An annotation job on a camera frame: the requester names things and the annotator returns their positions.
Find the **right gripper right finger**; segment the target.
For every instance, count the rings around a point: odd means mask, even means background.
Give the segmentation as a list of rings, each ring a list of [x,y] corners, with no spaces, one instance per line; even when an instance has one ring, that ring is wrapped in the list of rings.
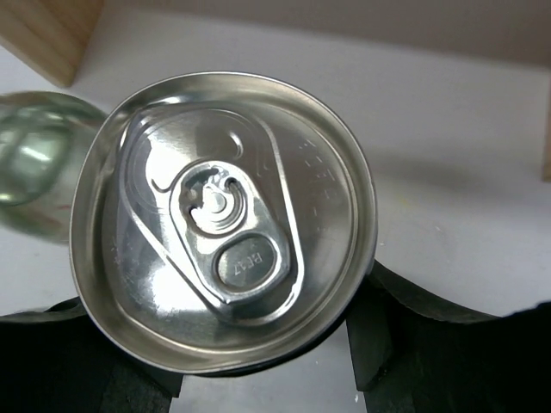
[[[346,319],[370,412],[547,412],[550,305],[504,317],[458,305],[376,263]]]

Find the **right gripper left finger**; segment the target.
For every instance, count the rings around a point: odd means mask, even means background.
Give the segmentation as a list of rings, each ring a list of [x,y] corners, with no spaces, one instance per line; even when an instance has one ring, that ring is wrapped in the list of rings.
[[[166,412],[182,383],[114,345],[78,298],[1,318],[3,412]]]

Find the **black can yellow label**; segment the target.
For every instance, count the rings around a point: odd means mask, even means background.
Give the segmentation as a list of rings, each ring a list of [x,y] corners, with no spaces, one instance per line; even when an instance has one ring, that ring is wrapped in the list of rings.
[[[84,308],[133,357],[247,374],[316,347],[375,262],[356,137],[283,81],[210,71],[127,97],[100,127],[71,212]]]

